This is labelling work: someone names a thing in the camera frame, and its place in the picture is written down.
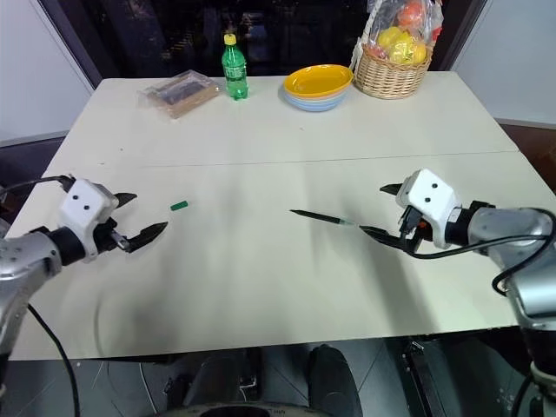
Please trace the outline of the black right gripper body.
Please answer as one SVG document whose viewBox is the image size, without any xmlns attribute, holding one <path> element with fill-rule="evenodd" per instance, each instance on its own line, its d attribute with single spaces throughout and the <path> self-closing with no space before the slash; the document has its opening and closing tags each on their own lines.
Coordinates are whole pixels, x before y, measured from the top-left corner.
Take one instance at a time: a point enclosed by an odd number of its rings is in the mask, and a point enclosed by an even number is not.
<svg viewBox="0 0 556 417">
<path fill-rule="evenodd" d="M 400 219 L 400 247 L 405 253 L 414 253 L 422 241 L 433 240 L 431 224 L 425 220 L 423 214 L 407 206 Z"/>
</svg>

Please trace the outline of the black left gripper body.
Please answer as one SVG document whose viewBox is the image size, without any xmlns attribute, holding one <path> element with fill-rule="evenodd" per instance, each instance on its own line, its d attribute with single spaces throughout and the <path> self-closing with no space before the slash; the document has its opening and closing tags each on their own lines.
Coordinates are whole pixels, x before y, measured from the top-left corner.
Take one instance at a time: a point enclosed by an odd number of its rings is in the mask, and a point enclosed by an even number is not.
<svg viewBox="0 0 556 417">
<path fill-rule="evenodd" d="M 93 239 L 98 253 L 104 253 L 119 248 L 129 251 L 128 239 L 116 231 L 117 222 L 110 217 L 106 222 L 99 223 L 93 230 Z"/>
</svg>

